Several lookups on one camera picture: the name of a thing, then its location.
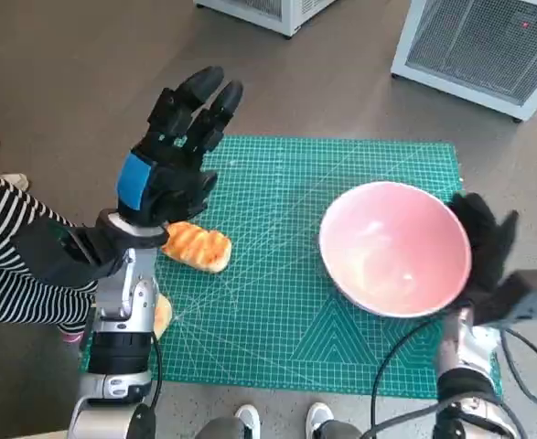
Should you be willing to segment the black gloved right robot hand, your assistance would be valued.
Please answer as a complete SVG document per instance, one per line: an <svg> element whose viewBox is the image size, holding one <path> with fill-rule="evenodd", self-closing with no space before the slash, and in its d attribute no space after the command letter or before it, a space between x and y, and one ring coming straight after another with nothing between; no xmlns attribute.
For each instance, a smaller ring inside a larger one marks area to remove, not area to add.
<svg viewBox="0 0 537 439"><path fill-rule="evenodd" d="M479 306L495 293L503 277L520 214L513 209L498 223L478 193L456 193L447 206L464 227L471 249L470 274L452 307Z"/></svg>

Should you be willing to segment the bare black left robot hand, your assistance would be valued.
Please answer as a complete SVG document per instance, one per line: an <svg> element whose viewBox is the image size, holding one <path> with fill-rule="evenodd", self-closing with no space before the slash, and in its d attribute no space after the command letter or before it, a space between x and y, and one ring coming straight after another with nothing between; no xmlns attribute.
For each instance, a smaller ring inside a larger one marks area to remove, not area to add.
<svg viewBox="0 0 537 439"><path fill-rule="evenodd" d="M148 128L131 149L117 181L117 211L139 227L190 220L207 207L217 183L215 171L201 169L240 104L242 83L230 81L210 107L205 103L224 79L208 66L175 89L164 88L147 118Z"/></svg>

